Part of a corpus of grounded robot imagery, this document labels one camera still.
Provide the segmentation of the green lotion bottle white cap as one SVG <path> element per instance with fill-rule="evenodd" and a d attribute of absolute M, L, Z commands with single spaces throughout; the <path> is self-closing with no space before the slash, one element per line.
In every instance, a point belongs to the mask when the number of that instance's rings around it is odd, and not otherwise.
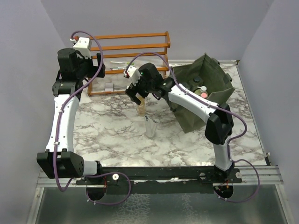
<path fill-rule="evenodd" d="M 205 92 L 207 91 L 207 87 L 206 86 L 198 86 L 197 87 L 199 89 L 200 92 Z"/>

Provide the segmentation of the clear square bottle black cap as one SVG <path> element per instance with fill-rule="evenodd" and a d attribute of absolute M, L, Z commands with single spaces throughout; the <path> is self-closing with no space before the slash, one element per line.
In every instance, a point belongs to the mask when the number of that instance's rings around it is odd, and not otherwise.
<path fill-rule="evenodd" d="M 193 78 L 193 82 L 194 82 L 197 86 L 199 86 L 199 85 L 201 85 L 201 84 L 203 83 L 203 80 L 201 79 L 201 77 L 197 76 L 197 77 L 194 77 L 194 78 Z"/>

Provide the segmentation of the silver foil pouch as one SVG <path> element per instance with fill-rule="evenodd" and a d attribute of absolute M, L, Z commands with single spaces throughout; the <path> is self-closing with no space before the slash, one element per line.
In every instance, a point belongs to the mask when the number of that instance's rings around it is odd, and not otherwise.
<path fill-rule="evenodd" d="M 157 126 L 159 124 L 159 120 L 152 119 L 148 115 L 144 115 L 144 122 L 145 135 L 150 139 L 154 138 Z"/>

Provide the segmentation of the small amber bottle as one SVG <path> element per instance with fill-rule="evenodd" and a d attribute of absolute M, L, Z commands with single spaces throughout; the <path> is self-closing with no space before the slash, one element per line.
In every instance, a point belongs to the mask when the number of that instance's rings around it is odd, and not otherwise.
<path fill-rule="evenodd" d="M 145 99 L 142 98 L 141 96 L 138 96 L 137 98 L 141 102 L 139 105 L 136 105 L 137 114 L 139 116 L 144 116 L 145 115 Z"/>

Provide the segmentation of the pink orange bottle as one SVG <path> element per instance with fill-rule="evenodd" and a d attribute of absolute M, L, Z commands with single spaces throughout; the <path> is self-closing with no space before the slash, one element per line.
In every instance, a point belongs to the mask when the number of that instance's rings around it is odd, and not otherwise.
<path fill-rule="evenodd" d="M 208 97 L 207 93 L 205 93 L 205 92 L 201 93 L 200 96 L 201 96 L 202 98 L 207 98 L 207 97 Z"/>

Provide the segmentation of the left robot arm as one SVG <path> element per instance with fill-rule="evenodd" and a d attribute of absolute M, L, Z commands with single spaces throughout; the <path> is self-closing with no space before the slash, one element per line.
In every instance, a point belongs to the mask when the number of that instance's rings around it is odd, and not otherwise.
<path fill-rule="evenodd" d="M 37 163 L 48 178 L 80 178 L 98 184 L 103 180 L 101 164 L 85 161 L 74 153 L 73 131 L 76 112 L 80 103 L 85 78 L 105 76 L 105 65 L 100 53 L 96 55 L 98 66 L 83 55 L 82 50 L 61 49 L 57 53 L 60 66 L 52 86 L 55 112 L 52 130 L 45 151 L 37 154 Z"/>

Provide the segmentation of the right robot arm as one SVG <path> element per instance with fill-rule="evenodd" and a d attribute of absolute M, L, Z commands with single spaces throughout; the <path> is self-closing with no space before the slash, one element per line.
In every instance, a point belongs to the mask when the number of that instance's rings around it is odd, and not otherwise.
<path fill-rule="evenodd" d="M 213 144 L 215 154 L 214 176 L 219 182 L 231 178 L 234 162 L 230 159 L 228 142 L 234 126 L 230 108 L 226 103 L 218 105 L 204 99 L 179 84 L 174 76 L 162 78 L 152 63 L 140 68 L 127 66 L 124 77 L 131 81 L 125 93 L 137 105 L 141 104 L 138 96 L 146 98 L 153 94 L 157 99 L 165 99 L 189 110 L 205 124 L 205 137 Z"/>

